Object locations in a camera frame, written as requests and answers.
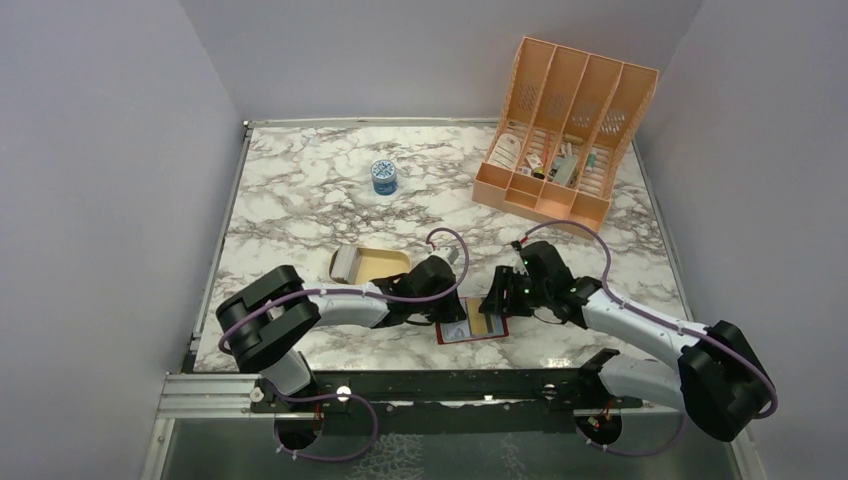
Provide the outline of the red leather card holder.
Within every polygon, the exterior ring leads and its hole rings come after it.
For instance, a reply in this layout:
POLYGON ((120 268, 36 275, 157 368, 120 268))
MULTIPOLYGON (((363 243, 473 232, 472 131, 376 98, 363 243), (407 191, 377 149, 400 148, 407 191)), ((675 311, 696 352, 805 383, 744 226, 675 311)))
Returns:
POLYGON ((479 311, 482 301, 478 297, 461 298, 460 304, 467 318, 459 322, 437 324, 437 343, 450 345, 508 337, 508 325, 504 318, 479 311))

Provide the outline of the silver white credit card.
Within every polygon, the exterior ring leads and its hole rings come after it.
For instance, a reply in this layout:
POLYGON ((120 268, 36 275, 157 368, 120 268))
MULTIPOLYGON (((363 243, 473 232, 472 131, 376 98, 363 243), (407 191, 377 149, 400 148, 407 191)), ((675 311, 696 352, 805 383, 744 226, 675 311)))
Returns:
POLYGON ((467 321, 443 323, 439 326, 439 340, 442 344, 460 343, 472 337, 472 331, 467 321))

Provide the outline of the beige oval tray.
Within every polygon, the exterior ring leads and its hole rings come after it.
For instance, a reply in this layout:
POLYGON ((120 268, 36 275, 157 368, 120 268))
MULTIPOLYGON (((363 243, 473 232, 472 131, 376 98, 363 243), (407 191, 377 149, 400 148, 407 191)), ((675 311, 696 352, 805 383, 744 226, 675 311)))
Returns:
POLYGON ((361 253, 358 275, 353 284, 346 285, 364 284, 375 279, 408 273, 411 270, 411 260, 401 251, 358 247, 361 253))

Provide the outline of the gold credit card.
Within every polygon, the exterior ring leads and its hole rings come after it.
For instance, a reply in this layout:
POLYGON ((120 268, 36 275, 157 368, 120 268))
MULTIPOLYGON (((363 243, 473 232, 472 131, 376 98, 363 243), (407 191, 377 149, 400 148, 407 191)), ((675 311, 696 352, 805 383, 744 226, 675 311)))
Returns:
POLYGON ((465 301, 472 339, 501 338, 509 335, 508 327, 503 318, 480 311, 483 302, 481 298, 468 297, 465 301))

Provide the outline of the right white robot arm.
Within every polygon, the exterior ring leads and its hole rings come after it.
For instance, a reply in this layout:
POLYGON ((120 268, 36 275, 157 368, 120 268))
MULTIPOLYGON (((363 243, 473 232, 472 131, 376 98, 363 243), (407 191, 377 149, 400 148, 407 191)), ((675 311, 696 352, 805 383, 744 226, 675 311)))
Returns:
POLYGON ((546 241, 516 252, 516 265, 496 268, 481 313, 529 317, 547 309, 562 323, 616 337, 650 356, 600 356, 576 383, 585 404, 646 400, 684 412, 704 433, 729 442, 771 403, 774 386, 736 325, 703 325, 629 302, 599 279, 573 276, 546 241))

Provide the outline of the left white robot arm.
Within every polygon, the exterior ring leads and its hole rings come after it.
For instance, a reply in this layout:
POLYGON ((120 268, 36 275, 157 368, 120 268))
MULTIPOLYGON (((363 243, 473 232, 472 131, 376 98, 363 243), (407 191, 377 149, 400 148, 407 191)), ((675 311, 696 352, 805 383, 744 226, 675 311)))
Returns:
POLYGON ((430 323, 467 318, 457 278, 444 258, 432 254, 408 273, 362 285, 306 282, 281 265, 223 301, 215 316, 221 349, 242 373, 257 373, 285 407, 298 411, 314 397, 314 375, 296 344, 312 329, 329 326, 389 328, 420 315, 430 323))

